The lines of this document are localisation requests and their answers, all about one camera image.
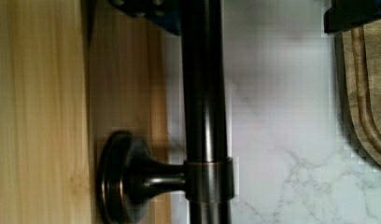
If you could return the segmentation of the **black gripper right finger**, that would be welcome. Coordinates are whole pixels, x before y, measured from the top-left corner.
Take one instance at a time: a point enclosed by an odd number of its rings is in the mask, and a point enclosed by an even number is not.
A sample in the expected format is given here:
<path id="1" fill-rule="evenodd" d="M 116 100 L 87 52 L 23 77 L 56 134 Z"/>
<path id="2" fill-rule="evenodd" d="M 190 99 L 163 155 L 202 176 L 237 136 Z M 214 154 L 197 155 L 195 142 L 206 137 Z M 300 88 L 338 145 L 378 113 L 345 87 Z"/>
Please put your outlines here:
<path id="1" fill-rule="evenodd" d="M 324 32 L 345 32 L 381 20 L 381 0 L 334 0 L 324 13 Z"/>

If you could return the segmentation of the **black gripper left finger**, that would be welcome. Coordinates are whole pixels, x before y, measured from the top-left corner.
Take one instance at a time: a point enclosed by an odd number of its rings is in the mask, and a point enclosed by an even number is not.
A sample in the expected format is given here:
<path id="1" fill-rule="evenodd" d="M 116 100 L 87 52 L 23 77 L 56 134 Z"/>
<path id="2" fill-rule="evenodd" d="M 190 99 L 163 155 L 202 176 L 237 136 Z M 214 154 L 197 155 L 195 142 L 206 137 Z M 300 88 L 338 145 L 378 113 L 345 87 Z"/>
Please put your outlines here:
<path id="1" fill-rule="evenodd" d="M 180 35 L 179 0 L 108 0 L 132 18 L 145 18 L 172 35 Z"/>

